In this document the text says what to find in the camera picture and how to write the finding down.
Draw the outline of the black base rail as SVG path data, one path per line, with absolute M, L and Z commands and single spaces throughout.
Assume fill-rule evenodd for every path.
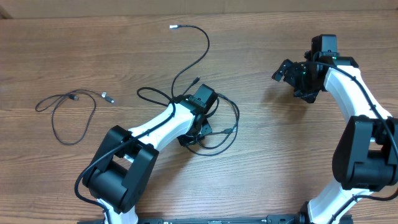
M 303 215 L 268 215 L 262 218 L 189 218 L 163 220 L 161 218 L 140 218 L 138 224 L 299 224 Z

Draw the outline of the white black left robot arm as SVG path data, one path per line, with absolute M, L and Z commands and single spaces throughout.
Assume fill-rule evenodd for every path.
M 134 207 L 149 181 L 159 152 L 174 139 L 181 146 L 210 134 L 208 112 L 218 101 L 214 89 L 202 84 L 194 95 L 179 95 L 166 110 L 136 128 L 111 128 L 93 160 L 79 175 L 104 210 L 104 223 L 137 223 Z

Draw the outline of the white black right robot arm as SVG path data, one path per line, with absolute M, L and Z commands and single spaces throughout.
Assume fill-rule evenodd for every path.
M 284 60 L 272 75 L 294 89 L 294 97 L 314 103 L 329 92 L 346 121 L 332 158 L 333 178 L 296 215 L 281 223 L 352 223 L 347 212 L 362 199 L 388 202 L 397 193 L 375 193 L 397 184 L 397 118 L 385 110 L 362 79 L 353 57 L 342 57 L 334 34 L 312 38 L 305 61 Z

